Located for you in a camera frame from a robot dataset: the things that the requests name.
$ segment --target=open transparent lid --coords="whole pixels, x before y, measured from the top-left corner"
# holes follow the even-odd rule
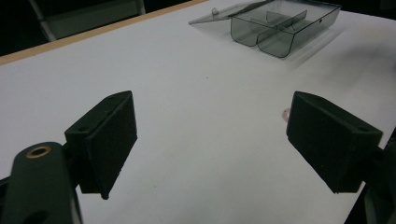
[[[214,8],[212,14],[189,24],[231,19],[234,41],[284,58],[333,25],[340,9],[311,0],[268,0],[221,11]]]

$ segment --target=white tabletop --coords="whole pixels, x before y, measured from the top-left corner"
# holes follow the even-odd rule
[[[78,194],[85,223],[344,223],[358,194],[333,194],[288,142],[295,91],[384,132],[396,125],[396,21],[341,11],[280,60],[233,42],[230,22],[188,21],[210,0],[0,66],[0,177],[33,144],[109,94],[131,90],[138,139],[110,199]]]

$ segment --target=dark background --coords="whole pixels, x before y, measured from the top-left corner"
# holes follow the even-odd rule
[[[37,0],[45,15],[88,7],[108,0]],[[342,10],[396,20],[396,8],[381,10],[379,0],[324,0],[343,6]],[[187,0],[145,0],[147,12]],[[0,6],[0,56],[47,43],[28,0],[3,0]]]

